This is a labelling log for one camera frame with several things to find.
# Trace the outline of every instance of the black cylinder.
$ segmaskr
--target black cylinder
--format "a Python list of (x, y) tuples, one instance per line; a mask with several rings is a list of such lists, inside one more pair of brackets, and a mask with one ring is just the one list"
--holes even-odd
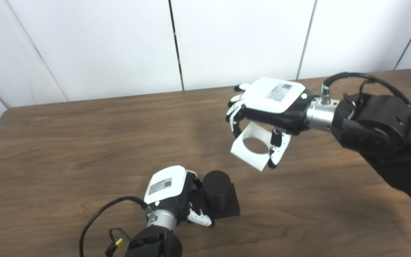
[(223, 171), (211, 171), (202, 182), (207, 205), (213, 211), (220, 212), (228, 208), (231, 179)]

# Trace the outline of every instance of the wood grain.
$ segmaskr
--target wood grain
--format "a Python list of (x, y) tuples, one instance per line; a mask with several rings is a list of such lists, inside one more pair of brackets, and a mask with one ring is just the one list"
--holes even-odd
[[(411, 70), (374, 75), (411, 100)], [(319, 92), (322, 78), (300, 80)], [(333, 85), (333, 98), (359, 80)], [(366, 91), (386, 93), (376, 85)], [(262, 173), (229, 153), (225, 122), (232, 88), (78, 101), (9, 109), (0, 119), (0, 257), (78, 256), (78, 237), (98, 208), (143, 196), (152, 174), (183, 165), (201, 177), (220, 169), (235, 183), (241, 216), (214, 228), (182, 223), (185, 257), (411, 256), (411, 200), (391, 189), (334, 138), (292, 138), (275, 170)], [(112, 207), (86, 238), (103, 256), (107, 229), (145, 226), (131, 203)]]

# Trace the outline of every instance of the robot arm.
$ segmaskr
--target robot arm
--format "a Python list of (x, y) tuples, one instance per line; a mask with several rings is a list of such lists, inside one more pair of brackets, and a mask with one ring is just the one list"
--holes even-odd
[[(364, 79), (359, 93), (344, 94), (340, 101), (330, 99), (332, 83), (347, 77)], [(393, 96), (363, 93), (364, 86), (370, 83), (381, 84)], [(288, 135), (308, 129), (330, 132), (342, 147), (360, 153), (391, 187), (411, 198), (410, 101), (391, 84), (362, 73), (345, 72), (327, 78), (321, 96), (305, 88), (301, 91), (301, 87), (294, 93), (297, 84), (263, 78), (251, 85), (237, 86), (236, 91), (245, 92), (231, 99), (227, 113), (235, 137), (240, 134), (239, 121), (244, 118), (275, 126), (271, 149), (281, 141), (277, 140), (277, 131)], [(272, 159), (268, 166), (273, 168), (277, 163), (271, 163)]]
[(138, 197), (120, 197), (95, 213), (80, 235), (79, 253), (84, 256), (85, 234), (96, 218), (116, 203), (130, 200), (145, 210), (147, 227), (133, 238), (121, 228), (109, 230), (111, 243), (105, 250), (112, 257), (122, 247), (122, 239), (115, 240), (112, 231), (120, 231), (129, 246), (125, 257), (181, 257), (182, 244), (174, 232), (181, 221), (214, 226), (215, 219), (240, 215), (234, 184), (223, 171), (211, 171), (201, 181), (194, 171), (172, 166), (158, 171), (150, 179), (144, 200)]

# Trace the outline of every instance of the yellow connector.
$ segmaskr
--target yellow connector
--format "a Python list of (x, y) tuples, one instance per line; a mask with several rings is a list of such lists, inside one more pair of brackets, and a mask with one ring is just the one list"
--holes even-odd
[(123, 243), (124, 243), (124, 242), (123, 242), (123, 239), (120, 238), (120, 239), (117, 240), (117, 242), (115, 242), (115, 245), (116, 245), (118, 248), (120, 248), (120, 247), (123, 245)]

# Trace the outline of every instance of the label sticker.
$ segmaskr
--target label sticker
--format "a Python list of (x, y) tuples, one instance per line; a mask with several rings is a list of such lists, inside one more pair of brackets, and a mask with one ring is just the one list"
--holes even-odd
[(291, 91), (292, 88), (292, 85), (280, 83), (277, 86), (275, 86), (271, 92), (269, 92), (266, 98), (272, 99), (274, 101), (282, 101), (283, 98)]
[(163, 179), (161, 181), (156, 182), (155, 184), (150, 186), (150, 190), (148, 191), (148, 195), (161, 191), (163, 189), (169, 188), (172, 185), (172, 178)]

